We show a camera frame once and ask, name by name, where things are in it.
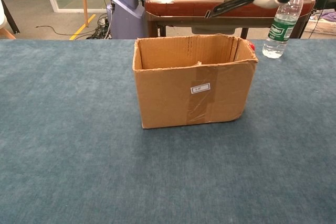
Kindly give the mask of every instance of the blue table surface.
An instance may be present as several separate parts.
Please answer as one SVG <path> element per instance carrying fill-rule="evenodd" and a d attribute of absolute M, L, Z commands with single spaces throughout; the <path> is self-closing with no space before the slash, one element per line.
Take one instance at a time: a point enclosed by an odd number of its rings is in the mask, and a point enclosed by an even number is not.
<path fill-rule="evenodd" d="M 0 41 L 0 223 L 336 223 L 336 43 L 261 54 L 240 119 L 143 130 L 133 40 Z"/>

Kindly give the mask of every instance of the cardboard box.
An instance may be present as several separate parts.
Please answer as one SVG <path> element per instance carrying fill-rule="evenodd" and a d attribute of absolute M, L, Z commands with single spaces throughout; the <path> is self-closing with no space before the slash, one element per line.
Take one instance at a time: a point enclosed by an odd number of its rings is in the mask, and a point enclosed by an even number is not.
<path fill-rule="evenodd" d="M 138 39 L 133 71 L 143 128 L 237 119 L 258 59 L 226 35 Z"/>

